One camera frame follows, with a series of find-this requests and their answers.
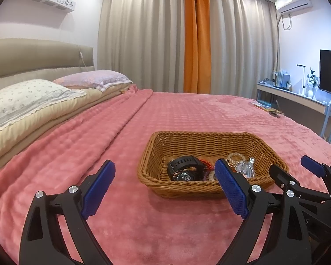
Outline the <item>crystal butterfly hair clip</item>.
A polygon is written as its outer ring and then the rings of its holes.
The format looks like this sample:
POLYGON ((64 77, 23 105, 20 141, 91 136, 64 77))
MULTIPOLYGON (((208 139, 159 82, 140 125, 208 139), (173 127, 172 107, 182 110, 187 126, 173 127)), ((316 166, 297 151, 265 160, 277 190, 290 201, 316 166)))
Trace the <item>crystal butterfly hair clip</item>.
POLYGON ((254 162, 253 157, 248 161, 240 161, 235 170, 237 173, 244 175, 245 178, 253 178, 255 176, 254 162))

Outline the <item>black smart watch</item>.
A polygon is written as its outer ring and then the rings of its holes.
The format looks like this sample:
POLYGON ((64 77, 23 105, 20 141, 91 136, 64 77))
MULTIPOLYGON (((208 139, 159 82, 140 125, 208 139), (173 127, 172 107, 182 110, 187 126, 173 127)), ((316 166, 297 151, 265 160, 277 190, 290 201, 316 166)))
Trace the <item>black smart watch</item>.
POLYGON ((192 155, 184 155, 167 164, 167 174, 171 181, 202 181, 205 165, 192 155))

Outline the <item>white desk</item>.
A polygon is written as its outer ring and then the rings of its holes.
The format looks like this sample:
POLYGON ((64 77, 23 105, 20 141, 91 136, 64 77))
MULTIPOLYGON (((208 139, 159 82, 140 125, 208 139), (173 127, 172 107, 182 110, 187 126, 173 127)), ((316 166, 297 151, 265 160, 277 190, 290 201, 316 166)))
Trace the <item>white desk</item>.
POLYGON ((257 94, 256 94, 257 99, 260 98, 262 92, 266 92, 273 96, 278 96, 290 100, 292 102, 295 102, 297 104, 303 105, 323 115, 327 113, 328 106, 324 102, 319 102, 312 98, 308 98, 304 95, 300 95, 298 93, 290 92, 288 90, 276 88, 273 85, 269 85, 265 83, 257 83, 256 88, 257 88, 257 94))

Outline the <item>colourful booklet on bed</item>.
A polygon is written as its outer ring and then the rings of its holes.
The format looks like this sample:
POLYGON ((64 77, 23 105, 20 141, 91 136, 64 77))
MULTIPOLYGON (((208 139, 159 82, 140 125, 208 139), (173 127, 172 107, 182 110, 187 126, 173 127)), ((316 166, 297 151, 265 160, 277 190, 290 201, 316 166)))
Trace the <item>colourful booklet on bed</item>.
POLYGON ((275 117, 275 118, 279 118, 281 115, 284 115, 283 112, 276 110, 270 106, 260 104, 258 102, 252 102, 252 105, 267 112, 270 116, 275 117))

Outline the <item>white desk lamp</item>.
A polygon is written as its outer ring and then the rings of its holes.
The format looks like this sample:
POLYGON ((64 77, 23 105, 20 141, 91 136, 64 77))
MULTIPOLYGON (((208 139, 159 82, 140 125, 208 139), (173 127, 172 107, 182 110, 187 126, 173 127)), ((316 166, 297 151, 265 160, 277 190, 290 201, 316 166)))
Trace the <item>white desk lamp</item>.
POLYGON ((301 88, 299 90, 299 94, 300 95, 304 95, 304 91, 305 91, 305 71, 306 71, 306 66, 305 65, 301 65, 301 64, 297 64, 297 67, 300 67, 303 71, 302 71, 302 78, 301 78, 301 88))

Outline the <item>white vase with plant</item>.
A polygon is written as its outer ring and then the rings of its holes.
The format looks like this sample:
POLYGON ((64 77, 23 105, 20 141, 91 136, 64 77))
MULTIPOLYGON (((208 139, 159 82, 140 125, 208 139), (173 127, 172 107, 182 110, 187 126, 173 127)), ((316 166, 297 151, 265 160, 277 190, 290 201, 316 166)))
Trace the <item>white vase with plant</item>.
POLYGON ((316 71, 310 68, 310 73, 307 74, 306 79, 306 91, 305 94, 308 98, 314 99, 317 89, 318 89, 319 77, 316 71))

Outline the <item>pink fleece blanket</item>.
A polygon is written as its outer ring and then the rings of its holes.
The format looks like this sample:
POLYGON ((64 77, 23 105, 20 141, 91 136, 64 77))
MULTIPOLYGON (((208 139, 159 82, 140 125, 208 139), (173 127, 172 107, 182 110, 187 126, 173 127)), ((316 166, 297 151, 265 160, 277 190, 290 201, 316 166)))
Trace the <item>pink fleece blanket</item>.
POLYGON ((300 160, 331 163, 329 143, 251 99, 132 87, 60 125, 0 170, 0 244, 17 260, 34 194, 59 194, 111 160, 115 179, 88 224, 112 262, 215 264, 241 218, 217 182, 171 182, 167 164, 182 155, 215 162, 231 153, 255 159, 254 181, 263 186, 272 183, 270 165, 280 163, 303 186, 324 190, 300 160))

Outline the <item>beige quilt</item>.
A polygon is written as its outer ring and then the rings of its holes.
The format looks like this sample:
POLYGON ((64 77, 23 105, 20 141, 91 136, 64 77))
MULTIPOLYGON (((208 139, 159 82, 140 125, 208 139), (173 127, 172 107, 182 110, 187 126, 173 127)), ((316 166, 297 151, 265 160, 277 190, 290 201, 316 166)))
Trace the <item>beige quilt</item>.
POLYGON ((0 169, 49 129, 77 114, 126 92, 128 84, 113 85, 105 92, 83 89, 84 96, 49 105, 0 130, 0 169))

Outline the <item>brown wicker basket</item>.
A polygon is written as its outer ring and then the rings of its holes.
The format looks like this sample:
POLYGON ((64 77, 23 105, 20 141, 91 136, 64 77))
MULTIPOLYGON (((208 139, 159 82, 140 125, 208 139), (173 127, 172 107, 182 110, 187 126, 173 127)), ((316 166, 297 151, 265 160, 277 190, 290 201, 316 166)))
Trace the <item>brown wicker basket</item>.
POLYGON ((167 164, 178 157, 193 155, 213 165, 231 153, 255 159, 255 176, 249 179, 252 185, 258 184, 267 189, 274 184, 269 174, 271 165, 289 171, 283 159, 251 133, 159 131, 153 133, 146 144, 137 168, 137 177, 155 194, 168 199, 223 198, 224 193, 217 181, 171 181, 167 164))

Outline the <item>white floral pillow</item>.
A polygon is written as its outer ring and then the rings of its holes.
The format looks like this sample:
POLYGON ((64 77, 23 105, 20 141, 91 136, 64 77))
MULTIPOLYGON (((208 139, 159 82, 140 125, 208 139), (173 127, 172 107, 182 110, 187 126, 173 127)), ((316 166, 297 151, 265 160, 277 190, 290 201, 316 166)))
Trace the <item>white floral pillow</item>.
POLYGON ((45 79, 7 86, 0 90, 0 131, 47 106, 82 98, 86 94, 83 90, 68 89, 45 79))

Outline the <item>orange curtain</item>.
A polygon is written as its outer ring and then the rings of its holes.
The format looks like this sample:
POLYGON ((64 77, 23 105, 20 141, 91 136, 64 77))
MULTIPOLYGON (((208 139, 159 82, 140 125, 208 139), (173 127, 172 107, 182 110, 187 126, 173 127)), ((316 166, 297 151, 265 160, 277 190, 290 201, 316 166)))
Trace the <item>orange curtain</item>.
POLYGON ((209 94, 212 55, 210 42, 210 0, 184 0, 185 59, 183 91, 209 94))

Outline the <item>purple lace pillow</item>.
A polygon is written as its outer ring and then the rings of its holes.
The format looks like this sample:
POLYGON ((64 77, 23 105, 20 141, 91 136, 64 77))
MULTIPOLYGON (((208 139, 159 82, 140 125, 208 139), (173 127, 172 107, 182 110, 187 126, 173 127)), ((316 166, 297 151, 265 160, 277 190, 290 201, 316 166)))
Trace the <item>purple lace pillow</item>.
POLYGON ((111 70, 79 72, 54 80, 54 83, 69 89, 96 89, 105 92, 112 86, 131 84, 122 73, 111 70))

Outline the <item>white air conditioner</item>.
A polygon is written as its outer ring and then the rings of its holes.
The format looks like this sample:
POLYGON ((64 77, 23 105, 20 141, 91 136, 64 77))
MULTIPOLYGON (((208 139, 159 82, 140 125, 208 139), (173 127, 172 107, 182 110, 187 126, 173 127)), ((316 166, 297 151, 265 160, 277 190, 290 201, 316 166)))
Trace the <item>white air conditioner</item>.
POLYGON ((282 14, 291 14, 295 11, 312 7, 310 0, 276 0, 276 10, 282 14))

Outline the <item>beige upholstered headboard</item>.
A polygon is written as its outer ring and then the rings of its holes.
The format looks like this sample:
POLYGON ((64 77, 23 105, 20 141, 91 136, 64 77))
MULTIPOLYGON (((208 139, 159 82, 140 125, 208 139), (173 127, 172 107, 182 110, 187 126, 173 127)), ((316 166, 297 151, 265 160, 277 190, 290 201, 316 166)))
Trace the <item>beige upholstered headboard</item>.
POLYGON ((0 39, 0 90, 22 81, 54 81, 94 69, 92 47, 49 40, 0 39))

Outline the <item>beige curtain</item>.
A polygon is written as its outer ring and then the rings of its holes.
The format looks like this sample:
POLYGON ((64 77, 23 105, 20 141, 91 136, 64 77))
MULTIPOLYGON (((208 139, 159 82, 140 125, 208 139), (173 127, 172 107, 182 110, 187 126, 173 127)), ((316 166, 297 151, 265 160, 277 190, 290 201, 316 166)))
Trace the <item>beige curtain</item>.
MULTIPOLYGON (((253 97, 257 82, 279 66, 275 5, 210 0, 210 42, 210 94, 253 97)), ((184 59, 184 0, 103 0, 100 69, 125 74, 141 89, 184 92, 184 59)))

